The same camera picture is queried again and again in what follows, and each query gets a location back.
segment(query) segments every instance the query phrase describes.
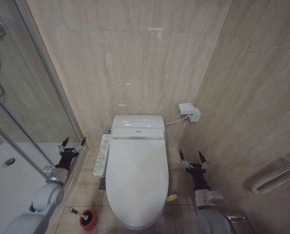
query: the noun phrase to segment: shower enclosure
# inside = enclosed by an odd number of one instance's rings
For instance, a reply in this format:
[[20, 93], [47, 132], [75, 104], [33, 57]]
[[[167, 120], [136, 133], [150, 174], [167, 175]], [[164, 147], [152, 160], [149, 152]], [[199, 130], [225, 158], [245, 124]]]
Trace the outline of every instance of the shower enclosure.
[[19, 0], [0, 0], [0, 233], [43, 184], [58, 145], [80, 134], [36, 46]]

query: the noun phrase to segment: marble wall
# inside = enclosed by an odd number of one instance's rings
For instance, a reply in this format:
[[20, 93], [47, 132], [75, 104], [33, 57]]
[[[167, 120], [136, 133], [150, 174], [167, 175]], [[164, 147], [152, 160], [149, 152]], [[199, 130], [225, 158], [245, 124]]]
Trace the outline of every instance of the marble wall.
[[178, 149], [210, 162], [225, 211], [245, 212], [257, 233], [290, 233], [290, 181], [266, 195], [257, 178], [290, 160], [290, 0], [231, 3]]
[[[27, 0], [90, 148], [116, 114], [179, 119], [193, 102], [230, 0]], [[184, 122], [169, 125], [178, 146]]]

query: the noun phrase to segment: metal frame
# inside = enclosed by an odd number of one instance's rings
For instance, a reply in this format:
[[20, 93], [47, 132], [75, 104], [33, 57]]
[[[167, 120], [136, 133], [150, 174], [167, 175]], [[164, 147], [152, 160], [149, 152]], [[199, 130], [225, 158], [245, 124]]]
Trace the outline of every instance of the metal frame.
[[54, 163], [52, 162], [52, 160], [46, 155], [46, 153], [44, 153], [44, 151], [41, 149], [41, 147], [32, 139], [32, 137], [24, 130], [24, 128], [20, 125], [20, 123], [12, 116], [12, 114], [7, 110], [7, 108], [4, 106], [3, 103], [0, 102], [0, 106], [2, 107], [2, 109], [11, 117], [11, 119], [14, 121], [14, 123], [20, 128], [20, 130], [23, 132], [24, 135], [26, 135], [26, 137], [30, 140], [30, 142], [32, 143], [32, 145], [41, 153], [41, 155], [48, 161], [48, 163], [51, 166], [54, 166]]
[[[26, 28], [28, 30], [28, 33], [32, 39], [32, 42], [35, 45], [35, 48], [41, 58], [42, 63], [44, 64], [44, 67], [48, 73], [48, 76], [54, 86], [54, 89], [57, 93], [57, 96], [59, 100], [62, 103], [62, 106], [68, 116], [68, 119], [79, 139], [79, 142], [81, 142], [81, 139], [83, 138], [83, 135], [80, 131], [80, 128], [78, 126], [78, 123], [75, 121], [72, 109], [70, 107], [70, 104], [65, 96], [65, 93], [63, 92], [63, 89], [61, 87], [61, 84], [59, 82], [58, 76], [56, 74], [56, 70], [51, 63], [49, 54], [45, 48], [45, 45], [42, 41], [42, 38], [39, 34], [39, 31], [37, 29], [37, 26], [33, 20], [33, 17], [31, 15], [30, 9], [26, 3], [25, 0], [13, 0], [14, 4], [17, 6], [18, 11], [22, 17], [22, 20], [24, 24], [26, 25]], [[44, 156], [44, 158], [49, 162], [50, 165], [54, 165], [52, 160], [43, 152], [43, 150], [39, 147], [39, 145], [32, 139], [32, 137], [24, 130], [24, 128], [14, 119], [14, 117], [11, 115], [11, 113], [7, 110], [7, 108], [0, 102], [0, 106], [2, 109], [13, 119], [15, 124], [23, 131], [23, 133], [27, 136], [27, 138], [30, 140], [30, 142], [33, 144], [33, 146]], [[27, 154], [11, 139], [7, 133], [0, 128], [0, 137], [2, 137], [7, 143], [9, 143], [30, 165], [32, 165], [44, 178], [47, 178], [47, 176], [44, 174], [44, 172], [41, 170], [41, 168], [38, 167], [37, 164], [30, 159]], [[72, 167], [76, 164], [77, 160], [73, 160]]]
[[37, 172], [39, 172], [45, 179], [47, 179], [47, 175], [44, 174], [41, 168], [38, 167], [38, 165], [31, 158], [29, 158], [29, 156], [11, 139], [11, 137], [8, 136], [5, 131], [3, 131], [2, 128], [0, 128], [0, 137], [10, 146], [12, 146], [19, 155], [21, 155], [34, 169], [37, 170]]

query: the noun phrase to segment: bidet control panel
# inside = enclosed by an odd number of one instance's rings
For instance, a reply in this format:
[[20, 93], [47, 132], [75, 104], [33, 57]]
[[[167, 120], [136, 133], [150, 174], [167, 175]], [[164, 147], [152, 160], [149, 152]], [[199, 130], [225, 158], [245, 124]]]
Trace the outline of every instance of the bidet control panel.
[[106, 176], [107, 159], [109, 152], [109, 145], [111, 142], [111, 134], [104, 134], [102, 136], [100, 151], [97, 154], [93, 175], [96, 177]]

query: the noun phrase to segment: toilet tank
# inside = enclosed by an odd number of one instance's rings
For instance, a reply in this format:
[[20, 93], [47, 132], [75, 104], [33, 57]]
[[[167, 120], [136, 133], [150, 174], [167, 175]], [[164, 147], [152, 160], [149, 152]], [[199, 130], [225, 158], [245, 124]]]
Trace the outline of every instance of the toilet tank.
[[111, 132], [113, 138], [143, 137], [165, 138], [165, 124], [162, 116], [116, 115]]

